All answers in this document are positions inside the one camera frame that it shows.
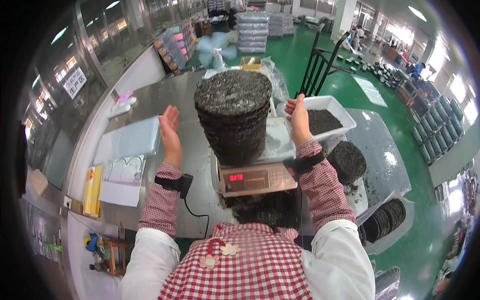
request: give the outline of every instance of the right hand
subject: right hand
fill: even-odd
[[[297,100],[289,99],[285,107],[285,112],[292,115],[287,116],[287,120],[292,124],[291,137],[296,147],[312,139],[308,125],[308,112],[303,104],[304,98],[305,95],[300,94]]]
[[[180,166],[183,155],[180,139],[175,133],[180,124],[177,120],[179,115],[180,112],[177,107],[169,105],[163,115],[158,116],[161,128],[160,136],[162,138],[163,146],[165,147],[165,158],[163,161],[178,167]]]

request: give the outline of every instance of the person in blue shirt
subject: person in blue shirt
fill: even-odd
[[[415,67],[415,69],[413,69],[412,77],[413,77],[413,79],[415,79],[415,81],[418,81],[418,79],[420,77],[420,73],[422,72],[423,69],[425,69],[425,64],[423,62],[418,64]]]

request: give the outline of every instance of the scale keypad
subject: scale keypad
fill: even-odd
[[[276,185],[294,182],[293,178],[290,176],[290,174],[287,173],[287,170],[285,168],[271,169],[269,170],[269,174],[270,174],[270,186],[276,186]]]

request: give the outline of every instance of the black cable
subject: black cable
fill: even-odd
[[[205,228],[205,236],[204,236],[204,239],[207,238],[207,230],[208,230],[208,223],[210,223],[210,216],[209,215],[196,215],[194,213],[192,213],[192,211],[188,208],[188,205],[187,205],[187,197],[185,197],[185,199],[183,199],[185,201],[185,207],[188,209],[188,212],[190,214],[192,214],[193,216],[197,216],[197,217],[201,217],[201,216],[205,216],[207,217],[207,227]]]

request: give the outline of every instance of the floor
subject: floor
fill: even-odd
[[[267,52],[256,54],[260,57],[271,56],[284,76],[290,96],[300,89],[314,38],[313,30],[297,27],[294,36],[268,40]],[[318,46],[333,50],[335,45],[330,35],[322,32]],[[338,53],[345,58],[351,56],[342,48]],[[227,65],[238,65],[242,56],[250,55],[239,53],[236,59],[227,60]],[[196,52],[189,65],[198,63]],[[335,63],[350,67],[344,62]],[[451,232],[442,230],[444,222],[449,222],[449,216],[442,215],[442,209],[436,202],[428,167],[410,132],[415,121],[409,111],[394,91],[385,88],[371,73],[359,70],[357,75],[368,78],[377,87],[387,108],[371,103],[353,77],[344,72],[329,75],[320,95],[333,95],[346,108],[368,109],[380,114],[407,168],[412,190],[406,194],[406,198],[415,202],[415,222],[411,230],[392,247],[380,255],[371,255],[370,259],[376,260],[376,270],[400,267],[401,286],[397,299],[429,299],[435,276],[450,247]],[[186,243],[183,248],[187,250],[188,245]]]

